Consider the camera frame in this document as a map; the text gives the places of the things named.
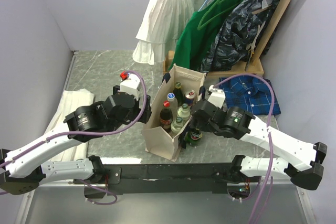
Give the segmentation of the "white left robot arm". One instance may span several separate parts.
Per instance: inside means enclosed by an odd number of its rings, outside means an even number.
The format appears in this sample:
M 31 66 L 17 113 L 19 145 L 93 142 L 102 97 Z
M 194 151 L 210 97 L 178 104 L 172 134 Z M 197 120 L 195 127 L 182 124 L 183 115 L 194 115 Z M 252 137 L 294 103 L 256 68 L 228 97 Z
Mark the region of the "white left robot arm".
M 140 100 L 114 86 L 113 94 L 104 101 L 80 106 L 68 114 L 53 130 L 14 151 L 1 150 L 1 190 L 12 195 L 28 193 L 38 186 L 66 179 L 102 182 L 107 170 L 100 157 L 90 156 L 77 161 L 52 161 L 61 152 L 100 138 L 132 122 L 147 123 L 151 116 L 149 95 Z

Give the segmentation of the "clear Chang soda bottle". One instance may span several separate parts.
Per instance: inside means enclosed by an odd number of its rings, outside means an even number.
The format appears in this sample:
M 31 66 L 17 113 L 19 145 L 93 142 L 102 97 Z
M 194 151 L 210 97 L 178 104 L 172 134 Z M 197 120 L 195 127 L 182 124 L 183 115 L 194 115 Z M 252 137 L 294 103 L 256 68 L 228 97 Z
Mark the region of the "clear Chang soda bottle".
M 177 110 L 177 116 L 181 117 L 184 122 L 188 121 L 191 116 L 190 107 L 188 104 L 183 103 Z
M 177 135 L 181 131 L 183 125 L 184 125 L 183 119 L 181 117 L 177 116 L 176 119 L 174 120 L 174 122 L 171 125 L 172 133 Z

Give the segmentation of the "dark cola bottle red cap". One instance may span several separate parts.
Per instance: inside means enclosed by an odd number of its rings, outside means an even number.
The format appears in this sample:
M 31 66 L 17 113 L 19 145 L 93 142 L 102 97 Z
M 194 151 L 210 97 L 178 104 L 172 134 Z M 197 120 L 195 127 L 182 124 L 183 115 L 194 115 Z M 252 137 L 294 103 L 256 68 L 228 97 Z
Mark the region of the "dark cola bottle red cap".
M 171 124 L 173 121 L 173 113 L 170 108 L 170 102 L 164 101 L 163 108 L 160 111 L 160 126 L 165 130 L 167 133 L 171 131 Z

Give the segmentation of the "green beer bottle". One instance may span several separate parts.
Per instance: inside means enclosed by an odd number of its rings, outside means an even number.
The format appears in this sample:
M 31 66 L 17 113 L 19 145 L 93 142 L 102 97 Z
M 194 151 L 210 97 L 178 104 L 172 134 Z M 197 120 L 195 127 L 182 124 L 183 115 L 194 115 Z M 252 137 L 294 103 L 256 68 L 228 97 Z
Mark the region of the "green beer bottle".
M 190 129 L 185 137 L 185 141 L 190 146 L 197 146 L 202 138 L 202 131 L 198 128 Z

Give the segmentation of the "clear water bottle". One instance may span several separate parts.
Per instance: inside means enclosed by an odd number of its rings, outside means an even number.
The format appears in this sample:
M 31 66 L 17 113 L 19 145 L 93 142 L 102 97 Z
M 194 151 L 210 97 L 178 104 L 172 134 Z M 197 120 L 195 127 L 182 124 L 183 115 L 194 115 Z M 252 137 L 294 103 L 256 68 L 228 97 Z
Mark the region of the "clear water bottle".
M 170 108 L 172 110 L 173 116 L 176 116 L 178 110 L 178 100 L 174 93 L 170 92 L 167 94 L 167 100 L 170 103 Z

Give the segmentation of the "red bull can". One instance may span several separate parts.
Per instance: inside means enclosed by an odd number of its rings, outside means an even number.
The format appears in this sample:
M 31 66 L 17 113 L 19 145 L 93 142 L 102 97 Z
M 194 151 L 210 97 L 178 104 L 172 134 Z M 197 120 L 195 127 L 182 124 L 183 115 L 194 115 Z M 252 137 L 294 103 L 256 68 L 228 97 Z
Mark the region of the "red bull can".
M 195 101 L 195 91 L 194 90 L 188 90 L 185 92 L 184 94 L 185 96 L 185 103 L 188 105 L 188 106 L 192 106 L 194 101 Z

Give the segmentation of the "green gold-capped glass bottle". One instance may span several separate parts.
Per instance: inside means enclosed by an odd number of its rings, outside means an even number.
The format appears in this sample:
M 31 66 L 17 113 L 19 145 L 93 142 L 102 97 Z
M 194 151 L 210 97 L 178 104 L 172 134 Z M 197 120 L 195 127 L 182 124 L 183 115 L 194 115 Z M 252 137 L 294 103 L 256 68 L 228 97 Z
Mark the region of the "green gold-capped glass bottle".
M 184 93 L 180 82 L 175 83 L 173 93 L 177 99 L 178 107 L 182 106 L 184 103 Z

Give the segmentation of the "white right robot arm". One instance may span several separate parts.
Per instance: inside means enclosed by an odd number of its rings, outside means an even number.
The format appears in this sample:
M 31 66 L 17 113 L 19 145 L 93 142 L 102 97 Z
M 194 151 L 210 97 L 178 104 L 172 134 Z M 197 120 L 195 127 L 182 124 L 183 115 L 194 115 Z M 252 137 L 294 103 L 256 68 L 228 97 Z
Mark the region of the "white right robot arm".
M 232 183 L 272 176 L 289 179 L 306 190 L 316 190 L 320 185 L 327 153 L 325 144 L 298 140 L 236 106 L 224 111 L 207 100 L 200 100 L 192 106 L 191 116 L 198 126 L 214 135 L 254 144 L 270 152 L 269 158 L 236 155 L 228 173 Z

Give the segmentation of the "beige canvas tote bag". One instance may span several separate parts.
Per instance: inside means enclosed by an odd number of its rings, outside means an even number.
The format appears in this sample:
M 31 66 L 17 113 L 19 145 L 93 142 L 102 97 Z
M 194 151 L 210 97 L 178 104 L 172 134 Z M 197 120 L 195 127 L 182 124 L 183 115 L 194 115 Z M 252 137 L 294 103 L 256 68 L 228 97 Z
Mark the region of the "beige canvas tote bag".
M 145 150 L 154 155 L 176 161 L 181 150 L 179 139 L 183 137 L 183 130 L 175 137 L 160 126 L 160 111 L 167 94 L 173 91 L 176 82 L 180 82 L 183 91 L 195 91 L 195 101 L 202 98 L 206 74 L 174 65 L 164 75 L 163 81 L 151 104 L 152 114 L 147 124 L 143 127 L 142 135 L 145 139 Z

